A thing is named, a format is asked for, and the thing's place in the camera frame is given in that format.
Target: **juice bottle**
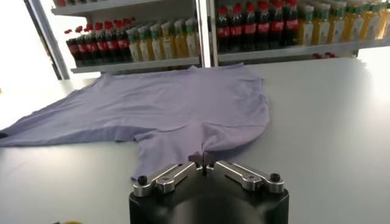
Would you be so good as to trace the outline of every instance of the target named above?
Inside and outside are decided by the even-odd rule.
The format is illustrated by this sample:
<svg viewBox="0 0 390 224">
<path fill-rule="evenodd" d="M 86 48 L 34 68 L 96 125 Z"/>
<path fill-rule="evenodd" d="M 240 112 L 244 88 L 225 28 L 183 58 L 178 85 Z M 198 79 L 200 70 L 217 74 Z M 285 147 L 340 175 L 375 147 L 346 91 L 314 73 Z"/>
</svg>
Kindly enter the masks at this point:
<svg viewBox="0 0 390 224">
<path fill-rule="evenodd" d="M 369 10 L 364 14 L 364 23 L 361 28 L 361 40 L 374 40 L 378 34 L 380 24 L 380 4 L 371 4 Z"/>
<path fill-rule="evenodd" d="M 302 18 L 299 21 L 299 44 L 309 46 L 311 44 L 311 38 L 313 36 L 313 12 L 314 7 L 311 5 L 304 5 L 302 12 Z"/>
<path fill-rule="evenodd" d="M 332 7 L 332 16 L 330 17 L 330 28 L 328 35 L 328 43 L 340 43 L 342 41 L 342 33 L 345 27 L 345 9 L 346 2 L 334 2 Z"/>
<path fill-rule="evenodd" d="M 142 61 L 142 53 L 140 48 L 140 39 L 138 38 L 138 30 L 137 28 L 132 28 L 127 30 L 127 35 L 129 37 L 129 49 L 132 54 L 132 59 L 134 62 Z"/>
<path fill-rule="evenodd" d="M 166 59 L 176 58 L 175 36 L 171 27 L 171 22 L 166 22 L 161 25 L 163 32 L 163 47 Z"/>
<path fill-rule="evenodd" d="M 187 30 L 187 47 L 188 55 L 190 57 L 197 57 L 197 46 L 196 46 L 196 37 L 195 37 L 195 27 L 193 19 L 185 21 L 185 26 Z"/>
<path fill-rule="evenodd" d="M 175 44 L 176 44 L 177 56 L 179 58 L 187 58 L 188 47 L 187 47 L 186 36 L 183 30 L 183 22 L 181 20 L 175 22 L 175 32 L 176 32 Z"/>
<path fill-rule="evenodd" d="M 144 61 L 154 61 L 153 47 L 152 42 L 148 38 L 147 34 L 147 26 L 143 26 L 138 29 L 138 33 L 140 34 L 140 48 L 142 53 L 142 59 Z"/>
<path fill-rule="evenodd" d="M 344 29 L 344 41 L 358 41 L 364 19 L 361 14 L 362 5 L 358 2 L 353 6 L 352 13 L 347 16 L 346 28 Z"/>
<path fill-rule="evenodd" d="M 151 32 L 152 32 L 152 47 L 153 47 L 153 53 L 156 60 L 164 60 L 165 59 L 165 53 L 164 53 L 164 47 L 163 47 L 163 40 L 160 36 L 160 26 L 158 24 L 155 24 L 151 26 Z"/>
<path fill-rule="evenodd" d="M 311 40 L 311 44 L 325 44 L 329 34 L 329 4 L 318 4 L 317 5 L 317 15 L 314 20 L 314 29 L 313 29 L 313 37 Z"/>
</svg>

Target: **bottle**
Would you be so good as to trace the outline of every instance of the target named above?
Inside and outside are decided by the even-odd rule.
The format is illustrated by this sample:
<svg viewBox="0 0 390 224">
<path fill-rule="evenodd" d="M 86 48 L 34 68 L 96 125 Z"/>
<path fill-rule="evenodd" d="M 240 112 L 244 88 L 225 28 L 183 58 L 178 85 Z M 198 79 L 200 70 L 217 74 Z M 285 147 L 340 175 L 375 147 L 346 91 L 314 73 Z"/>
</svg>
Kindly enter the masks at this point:
<svg viewBox="0 0 390 224">
<path fill-rule="evenodd" d="M 346 28 L 344 29 L 344 41 L 358 41 L 364 19 L 361 14 L 363 8 L 361 4 L 357 3 L 352 8 L 352 13 L 347 17 Z"/>
<path fill-rule="evenodd" d="M 165 53 L 164 53 L 164 47 L 163 47 L 163 40 L 160 36 L 160 29 L 158 24 L 154 24 L 151 26 L 151 32 L 152 32 L 152 47 L 153 47 L 153 53 L 156 60 L 164 60 L 165 59 Z"/>
<path fill-rule="evenodd" d="M 147 36 L 147 26 L 143 26 L 138 29 L 140 34 L 140 49 L 142 53 L 143 61 L 154 61 L 153 47 L 150 39 Z"/>
<path fill-rule="evenodd" d="M 227 16 L 227 8 L 224 6 L 222 6 L 219 9 L 217 29 L 218 29 L 218 40 L 217 40 L 218 52 L 219 53 L 228 52 L 230 50 L 229 18 Z"/>
<path fill-rule="evenodd" d="M 282 41 L 282 33 L 284 28 L 282 6 L 282 2 L 274 2 L 270 32 L 270 47 L 273 49 L 279 48 Z"/>
<path fill-rule="evenodd" d="M 166 59 L 176 58 L 175 36 L 171 27 L 171 22 L 166 22 L 161 25 L 163 32 L 163 47 Z"/>
<path fill-rule="evenodd" d="M 340 43 L 342 41 L 342 33 L 345 27 L 345 9 L 346 2 L 334 2 L 332 16 L 330 17 L 330 28 L 327 43 Z"/>
<path fill-rule="evenodd" d="M 329 4 L 317 4 L 317 15 L 314 19 L 313 37 L 311 40 L 312 45 L 325 44 L 329 34 Z"/>
<path fill-rule="evenodd" d="M 110 49 L 113 62 L 117 63 L 123 61 L 122 53 L 118 44 L 118 39 L 116 38 L 116 29 L 114 29 L 111 21 L 106 21 L 104 26 L 105 38 L 107 40 L 107 45 Z"/>
<path fill-rule="evenodd" d="M 96 30 L 97 47 L 99 48 L 99 51 L 102 55 L 102 62 L 112 63 L 113 59 L 111 56 L 110 49 L 108 48 L 107 40 L 105 38 L 105 30 L 103 29 L 103 24 L 96 23 L 95 30 Z"/>
<path fill-rule="evenodd" d="M 303 18 L 299 21 L 299 44 L 309 46 L 311 44 L 311 38 L 313 36 L 313 12 L 314 7 L 311 5 L 304 5 Z"/>
<path fill-rule="evenodd" d="M 85 37 L 87 49 L 91 54 L 94 64 L 99 65 L 103 63 L 102 55 L 99 51 L 98 42 L 96 41 L 96 33 L 93 30 L 92 24 L 87 24 L 86 32 L 89 34 Z"/>
<path fill-rule="evenodd" d="M 243 17 L 241 16 L 241 7 L 235 5 L 233 7 L 233 17 L 230 26 L 230 49 L 233 52 L 242 50 L 242 35 L 243 35 Z"/>
<path fill-rule="evenodd" d="M 380 4 L 371 4 L 364 15 L 364 23 L 361 28 L 361 40 L 375 40 L 377 38 L 380 24 Z"/>
<path fill-rule="evenodd" d="M 132 54 L 132 60 L 134 62 L 140 62 L 142 61 L 142 53 L 140 48 L 140 39 L 138 38 L 138 30 L 137 28 L 132 28 L 130 30 L 127 30 L 127 35 L 129 37 L 129 49 L 130 53 Z"/>
<path fill-rule="evenodd" d="M 177 56 L 179 58 L 187 58 L 188 47 L 187 47 L 186 36 L 183 31 L 183 22 L 181 20 L 175 22 L 175 32 L 176 32 L 175 44 L 176 44 Z"/>
<path fill-rule="evenodd" d="M 259 13 L 257 18 L 257 28 L 256 28 L 256 49 L 258 50 L 267 50 L 268 45 L 268 35 L 269 35 L 269 13 L 268 13 L 268 3 L 259 2 Z"/>
<path fill-rule="evenodd" d="M 286 46 L 297 45 L 298 43 L 298 2 L 297 0 L 289 1 L 288 15 L 286 16 Z"/>
<path fill-rule="evenodd" d="M 74 58 L 74 61 L 76 62 L 76 66 L 80 67 L 80 66 L 82 66 L 83 59 L 81 57 L 79 47 L 77 46 L 77 40 L 73 37 L 71 32 L 72 32 L 71 29 L 65 31 L 65 34 L 67 34 L 67 36 L 69 38 L 66 41 L 66 45 L 68 45 L 69 51 L 71 52 L 71 54 Z"/>
<path fill-rule="evenodd" d="M 124 24 L 121 20 L 117 21 L 116 24 L 116 39 L 118 40 L 119 50 L 122 54 L 122 61 L 131 61 L 131 53 L 129 49 L 129 37 L 125 30 Z"/>
<path fill-rule="evenodd" d="M 185 26 L 187 30 L 188 55 L 190 57 L 198 57 L 193 19 L 188 19 L 187 21 L 185 21 Z"/>
</svg>

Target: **table surface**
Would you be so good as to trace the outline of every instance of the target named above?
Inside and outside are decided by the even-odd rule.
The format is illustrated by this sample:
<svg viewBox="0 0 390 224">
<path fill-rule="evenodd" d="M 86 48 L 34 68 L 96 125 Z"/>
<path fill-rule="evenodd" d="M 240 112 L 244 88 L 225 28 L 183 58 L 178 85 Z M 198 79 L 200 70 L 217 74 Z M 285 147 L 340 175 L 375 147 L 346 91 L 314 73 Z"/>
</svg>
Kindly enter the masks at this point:
<svg viewBox="0 0 390 224">
<path fill-rule="evenodd" d="M 264 78 L 271 121 L 231 160 L 282 175 L 290 223 L 388 223 L 389 79 L 349 58 L 248 68 Z M 3 90 L 0 129 L 90 82 Z M 129 223 L 136 166 L 132 142 L 4 148 L 0 223 Z"/>
</svg>

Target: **store shelf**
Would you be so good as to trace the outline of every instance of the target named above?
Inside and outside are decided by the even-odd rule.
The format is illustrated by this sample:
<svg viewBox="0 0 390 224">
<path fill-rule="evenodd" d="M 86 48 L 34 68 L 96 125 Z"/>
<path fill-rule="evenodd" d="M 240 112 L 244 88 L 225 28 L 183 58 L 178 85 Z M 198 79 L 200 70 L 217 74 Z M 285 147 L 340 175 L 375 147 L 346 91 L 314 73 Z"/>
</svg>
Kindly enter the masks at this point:
<svg viewBox="0 0 390 224">
<path fill-rule="evenodd" d="M 92 2 L 80 5 L 71 5 L 66 7 L 58 7 L 52 9 L 51 12 L 55 15 L 63 16 L 85 16 L 90 12 L 103 10 L 103 9 L 113 9 L 128 5 L 138 5 L 149 2 L 156 2 L 161 0 L 106 0 L 99 2 Z"/>
<path fill-rule="evenodd" d="M 86 73 L 86 72 L 115 72 L 124 70 L 137 70 L 137 69 L 149 69 L 149 68 L 165 68 L 170 66 L 182 66 L 182 65 L 198 65 L 199 58 L 178 58 L 162 61 L 144 61 L 144 62 L 130 62 L 113 65 L 96 65 L 73 68 L 73 73 Z"/>
<path fill-rule="evenodd" d="M 390 46 L 390 40 L 357 41 L 349 43 L 325 44 L 309 47 L 291 47 L 277 50 L 219 54 L 219 61 L 243 61 L 259 58 L 275 58 L 296 55 L 310 55 L 325 52 L 347 52 L 364 48 Z"/>
</svg>

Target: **red label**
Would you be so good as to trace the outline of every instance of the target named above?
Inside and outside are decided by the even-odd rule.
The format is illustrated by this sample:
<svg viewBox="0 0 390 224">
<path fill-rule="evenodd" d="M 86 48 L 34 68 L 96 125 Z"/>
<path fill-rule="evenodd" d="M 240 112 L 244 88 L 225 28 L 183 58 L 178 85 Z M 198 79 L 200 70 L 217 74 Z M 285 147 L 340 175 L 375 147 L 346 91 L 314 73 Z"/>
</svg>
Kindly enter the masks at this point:
<svg viewBox="0 0 390 224">
<path fill-rule="evenodd" d="M 298 19 L 287 20 L 286 21 L 286 29 L 297 30 L 298 29 Z"/>
<path fill-rule="evenodd" d="M 233 36 L 238 36 L 243 33 L 243 27 L 242 26 L 233 26 L 230 28 L 230 33 L 232 33 Z"/>
<path fill-rule="evenodd" d="M 118 45 L 120 49 L 128 48 L 130 43 L 128 40 L 118 40 Z"/>
<path fill-rule="evenodd" d="M 72 54 L 76 54 L 79 51 L 79 48 L 77 47 L 76 44 L 70 45 L 69 50 L 71 51 Z"/>
<path fill-rule="evenodd" d="M 84 53 L 84 52 L 88 51 L 88 48 L 87 48 L 86 44 L 78 45 L 78 47 L 79 47 L 79 50 L 80 50 L 81 53 Z"/>
<path fill-rule="evenodd" d="M 283 26 L 284 26 L 283 21 L 272 22 L 271 23 L 271 30 L 272 31 L 282 31 Z"/>
<path fill-rule="evenodd" d="M 259 23 L 257 24 L 258 33 L 268 33 L 269 32 L 269 23 Z"/>
<path fill-rule="evenodd" d="M 96 43 L 87 44 L 87 48 L 89 52 L 95 52 L 99 49 Z"/>
<path fill-rule="evenodd" d="M 218 29 L 218 36 L 220 36 L 220 37 L 228 37 L 229 35 L 230 35 L 229 27 L 219 28 Z"/>
<path fill-rule="evenodd" d="M 245 25 L 245 34 L 253 34 L 256 31 L 256 24 Z"/>
<path fill-rule="evenodd" d="M 101 50 L 101 51 L 107 51 L 108 50 L 107 42 L 98 42 L 97 46 L 99 47 L 99 50 Z"/>
<path fill-rule="evenodd" d="M 107 45 L 108 45 L 108 48 L 110 50 L 115 50 L 115 49 L 118 49 L 119 48 L 119 45 L 118 45 L 118 42 L 117 41 L 108 41 L 107 42 Z"/>
</svg>

